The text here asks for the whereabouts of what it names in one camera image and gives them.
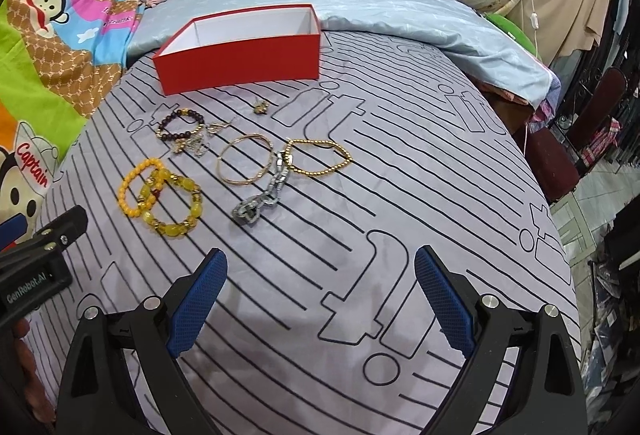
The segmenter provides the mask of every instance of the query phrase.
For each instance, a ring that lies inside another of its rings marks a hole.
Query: dark red chair
[[[625,75],[618,68],[609,68],[600,79],[587,106],[564,134],[564,144],[556,139],[549,128],[529,134],[525,158],[548,202],[557,202],[578,185],[580,173],[568,148],[573,149],[577,155],[578,151],[587,146],[625,91]],[[523,149],[524,127],[518,130],[514,139],[520,149]]]

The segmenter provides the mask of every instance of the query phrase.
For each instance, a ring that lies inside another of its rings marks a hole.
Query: red box
[[[194,18],[153,56],[164,95],[259,81],[318,79],[320,23],[312,5]]]

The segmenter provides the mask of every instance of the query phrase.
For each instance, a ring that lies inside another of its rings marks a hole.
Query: floor
[[[588,266],[588,261],[593,258],[593,249],[590,245],[600,243],[609,222],[640,193],[640,168],[618,168],[617,164],[601,162],[580,181],[573,193],[575,200],[569,196],[568,201],[558,202],[551,211],[561,236],[564,233],[563,243],[566,241],[564,249],[575,283],[583,350],[590,345],[593,321],[593,291]],[[576,234],[580,224],[581,234]]]

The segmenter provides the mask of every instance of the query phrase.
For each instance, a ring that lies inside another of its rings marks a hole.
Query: plaid fabric
[[[580,158],[586,167],[595,164],[610,144],[615,143],[616,136],[620,132],[620,123],[613,117],[609,126],[604,126],[597,131],[591,139],[591,144],[580,151]]]

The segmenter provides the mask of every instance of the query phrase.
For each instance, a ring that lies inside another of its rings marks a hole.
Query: metal bolt
[[[482,305],[487,308],[495,309],[499,304],[500,300],[498,300],[498,298],[493,294],[486,294],[485,296],[482,296]]]
[[[555,318],[558,316],[559,313],[560,311],[558,310],[558,307],[556,307],[555,305],[545,305],[545,314],[547,316],[551,316],[552,318]]]
[[[84,311],[84,317],[88,320],[94,319],[98,315],[98,307],[89,307]]]
[[[160,306],[160,298],[158,296],[151,296],[145,300],[145,309],[156,310]]]

